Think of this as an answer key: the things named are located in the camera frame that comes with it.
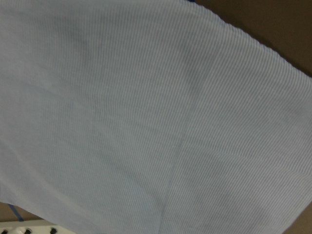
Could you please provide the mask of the blue striped button shirt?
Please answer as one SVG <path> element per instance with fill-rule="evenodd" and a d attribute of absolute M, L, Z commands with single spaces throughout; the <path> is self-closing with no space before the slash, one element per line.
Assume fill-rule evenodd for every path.
<path fill-rule="evenodd" d="M 3 0 L 0 200 L 78 234 L 281 234 L 312 80 L 186 0 Z"/>

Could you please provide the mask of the long blue tape strip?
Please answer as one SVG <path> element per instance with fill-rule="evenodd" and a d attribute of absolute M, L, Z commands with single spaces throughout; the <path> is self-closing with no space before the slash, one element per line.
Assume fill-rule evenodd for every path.
<path fill-rule="evenodd" d="M 8 204 L 9 208 L 11 209 L 11 211 L 13 212 L 13 214 L 16 216 L 16 218 L 18 219 L 19 222 L 23 222 L 24 219 L 22 218 L 22 216 L 19 214 L 19 212 L 17 211 L 17 209 L 15 208 L 14 205 L 12 204 Z"/>

